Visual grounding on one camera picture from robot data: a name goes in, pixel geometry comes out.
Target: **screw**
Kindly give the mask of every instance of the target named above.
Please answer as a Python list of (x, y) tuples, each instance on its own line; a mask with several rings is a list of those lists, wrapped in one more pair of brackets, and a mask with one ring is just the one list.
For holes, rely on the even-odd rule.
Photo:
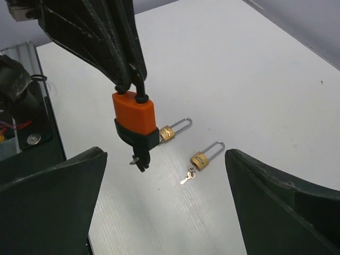
[(41, 140), (41, 135), (39, 133), (30, 134), (27, 137), (27, 144), (36, 145), (40, 142), (40, 140)]

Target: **padlock body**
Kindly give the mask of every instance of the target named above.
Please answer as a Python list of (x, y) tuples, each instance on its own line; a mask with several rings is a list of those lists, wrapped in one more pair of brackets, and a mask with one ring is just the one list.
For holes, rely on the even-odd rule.
[(208, 158), (200, 151), (190, 158), (190, 162), (196, 165), (199, 171), (209, 165)]
[(169, 127), (165, 126), (159, 130), (159, 135), (163, 138), (165, 142), (175, 137), (175, 132)]
[(133, 133), (149, 135), (157, 130), (154, 104), (150, 99), (139, 104), (135, 96), (136, 93), (131, 91), (112, 95), (116, 119), (122, 127)]

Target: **brass padlock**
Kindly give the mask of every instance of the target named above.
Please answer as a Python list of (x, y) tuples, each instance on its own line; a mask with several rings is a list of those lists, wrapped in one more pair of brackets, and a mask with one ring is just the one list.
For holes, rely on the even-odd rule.
[[(214, 147), (215, 145), (222, 145), (222, 148), (218, 152), (213, 154), (210, 158), (207, 158), (205, 153), (208, 150), (210, 150), (212, 147)], [(190, 158), (190, 162), (192, 165), (189, 166), (189, 172), (193, 173), (196, 171), (196, 169), (198, 169), (198, 171), (201, 171), (203, 168), (209, 165), (209, 162), (212, 161), (214, 158), (216, 158), (216, 156), (220, 154), (224, 149), (225, 149), (224, 143), (221, 141), (217, 141), (217, 142), (214, 142), (212, 145), (210, 145), (205, 150), (203, 150), (202, 152), (199, 151), (198, 153), (196, 153), (194, 156)]]
[(200, 151), (190, 158), (190, 162), (194, 164), (199, 171), (209, 165), (209, 159)]
[[(178, 126), (179, 124), (188, 121), (188, 125), (182, 127), (177, 131), (173, 131), (173, 128)], [(183, 132), (184, 130), (188, 129), (192, 125), (192, 120), (190, 118), (184, 118), (177, 123), (173, 124), (172, 126), (165, 126), (164, 128), (159, 130), (159, 145), (173, 139), (177, 134)]]

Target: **small brass key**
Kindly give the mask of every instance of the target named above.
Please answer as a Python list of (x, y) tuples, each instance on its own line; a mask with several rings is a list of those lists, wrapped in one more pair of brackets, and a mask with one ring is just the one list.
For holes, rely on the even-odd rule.
[[(188, 124), (177, 131), (173, 131), (173, 128), (178, 126), (179, 124), (187, 121)], [(187, 130), (192, 125), (192, 120), (190, 118), (184, 118), (177, 123), (173, 124), (172, 126), (165, 126), (164, 128), (159, 130), (159, 145), (173, 139), (177, 134), (182, 133), (183, 131)]]
[(186, 183), (187, 180), (194, 179), (195, 177), (196, 177), (195, 173), (188, 172), (188, 174), (186, 175), (186, 178), (181, 181), (181, 184), (183, 185), (184, 183)]

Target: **red wire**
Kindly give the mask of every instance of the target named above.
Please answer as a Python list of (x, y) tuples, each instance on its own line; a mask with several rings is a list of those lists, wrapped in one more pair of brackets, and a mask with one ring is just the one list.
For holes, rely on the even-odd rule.
[(31, 124), (32, 121), (27, 121), (25, 123), (22, 123), (22, 124), (18, 124), (18, 125), (15, 125), (15, 127), (13, 125), (10, 125), (10, 124), (5, 124), (5, 125), (1, 125), (0, 128), (12, 128), (12, 129), (18, 129), (22, 126), (28, 126), (29, 124)]
[[(31, 124), (31, 123), (32, 123), (32, 121), (27, 121), (26, 123), (22, 123), (22, 124), (16, 125), (16, 126), (15, 126), (15, 129), (18, 129), (18, 130), (24, 129), (24, 128), (26, 128), (29, 124)], [(0, 132), (0, 137), (2, 137), (2, 136), (5, 134), (5, 132), (6, 132), (8, 126), (11, 127), (11, 125), (2, 125), (2, 126), (0, 126), (0, 128), (3, 127), (3, 129), (2, 129), (1, 132)]]
[(0, 133), (0, 137), (2, 137), (4, 135), (4, 133), (6, 132), (6, 128), (2, 129), (1, 130), (1, 133)]

